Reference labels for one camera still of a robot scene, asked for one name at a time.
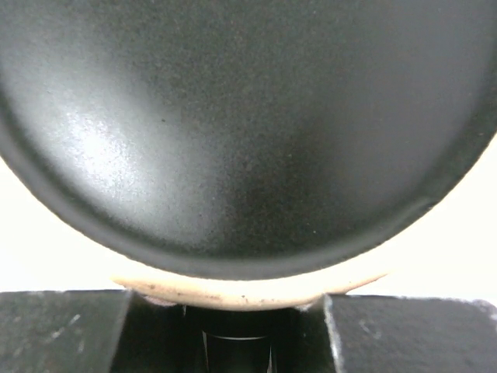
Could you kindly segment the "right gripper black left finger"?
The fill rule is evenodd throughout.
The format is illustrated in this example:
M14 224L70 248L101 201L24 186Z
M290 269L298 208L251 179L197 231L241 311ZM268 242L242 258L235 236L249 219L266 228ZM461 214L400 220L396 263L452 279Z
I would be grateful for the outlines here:
M3 372L108 372L132 294L123 290L1 294Z

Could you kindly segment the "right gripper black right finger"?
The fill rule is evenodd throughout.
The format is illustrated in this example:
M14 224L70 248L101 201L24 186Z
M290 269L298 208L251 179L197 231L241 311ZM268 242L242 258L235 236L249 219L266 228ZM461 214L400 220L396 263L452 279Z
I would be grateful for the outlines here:
M496 307L482 300L327 296L338 372L494 372Z

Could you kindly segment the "black mug with orange print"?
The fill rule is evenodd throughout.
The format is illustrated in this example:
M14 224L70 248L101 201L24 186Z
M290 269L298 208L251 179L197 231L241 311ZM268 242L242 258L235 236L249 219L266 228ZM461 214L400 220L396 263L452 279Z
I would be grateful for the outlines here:
M73 228L177 274L330 267L496 131L494 1L3 1L1 154Z

